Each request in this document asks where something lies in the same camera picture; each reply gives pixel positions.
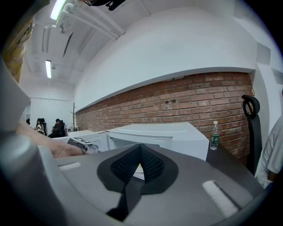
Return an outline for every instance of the green bottle label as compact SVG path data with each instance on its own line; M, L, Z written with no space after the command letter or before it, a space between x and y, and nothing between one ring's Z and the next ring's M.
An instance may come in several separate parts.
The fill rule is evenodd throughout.
M211 135L211 142L218 143L219 135Z

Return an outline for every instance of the white shirt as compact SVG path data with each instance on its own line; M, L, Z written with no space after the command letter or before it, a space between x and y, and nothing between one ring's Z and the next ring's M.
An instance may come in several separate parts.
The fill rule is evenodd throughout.
M272 128L267 142L261 152L255 177L266 188L271 181L268 180L268 171L279 174L283 165L283 115Z
M41 132L44 133L44 129L43 129L43 125L42 125L42 124L38 124L35 130L36 130L37 132L38 132L38 131L41 131Z

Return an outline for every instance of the person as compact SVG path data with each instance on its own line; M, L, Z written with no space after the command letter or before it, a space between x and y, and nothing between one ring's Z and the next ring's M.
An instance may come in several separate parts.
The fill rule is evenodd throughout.
M261 152L255 177L264 189L272 186L283 166L283 115L273 126Z
M24 121L18 122L16 132L17 134L28 137L31 142L36 145L47 147L51 151L54 158L70 157L84 154L84 152L79 147L51 139L47 136L42 136Z
M43 128L43 125L41 124L40 118L37 119L34 130L44 135L44 128Z
M65 124L60 122L60 119L56 119L56 124L52 127L52 133L48 137L56 138L63 137L64 135Z

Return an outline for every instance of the water bottle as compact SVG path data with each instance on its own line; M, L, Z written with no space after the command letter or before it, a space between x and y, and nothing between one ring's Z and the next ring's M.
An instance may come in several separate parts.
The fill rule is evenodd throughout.
M218 140L219 140L219 133L218 133L218 127L217 127L218 122L214 121L213 124L214 124L214 127L211 132L210 149L216 150L218 146Z

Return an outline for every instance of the white box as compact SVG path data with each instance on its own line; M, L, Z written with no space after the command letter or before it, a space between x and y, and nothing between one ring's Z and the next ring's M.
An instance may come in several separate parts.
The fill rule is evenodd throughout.
M182 154L206 160L209 141L188 122L131 124L106 130L109 149L133 143L156 144Z
M108 151L108 144L107 144L107 138L106 134L104 131L100 132L93 132L90 130L82 130L82 131L76 131L76 132L69 132L68 136L64 137L58 137L58 138L53 138L61 142L68 142L70 137L78 137L85 139L89 142L92 142L94 145L98 147L99 151Z

